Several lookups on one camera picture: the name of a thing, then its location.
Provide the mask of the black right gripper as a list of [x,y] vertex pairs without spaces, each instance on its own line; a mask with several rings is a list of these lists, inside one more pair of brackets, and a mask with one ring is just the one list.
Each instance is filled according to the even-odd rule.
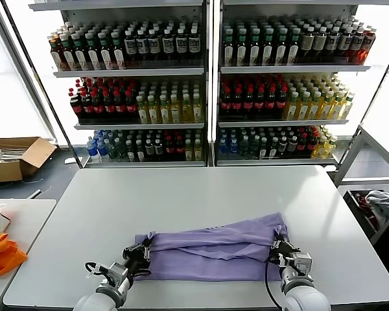
[[279,235],[276,233],[270,249],[270,262],[278,266],[291,265],[292,254],[300,251],[300,248],[294,248],[288,240],[279,240]]

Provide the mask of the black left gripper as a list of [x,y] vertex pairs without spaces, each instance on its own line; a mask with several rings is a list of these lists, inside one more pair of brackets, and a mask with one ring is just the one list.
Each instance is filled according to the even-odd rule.
[[132,276],[149,276],[151,238],[144,238],[123,249],[124,266]]

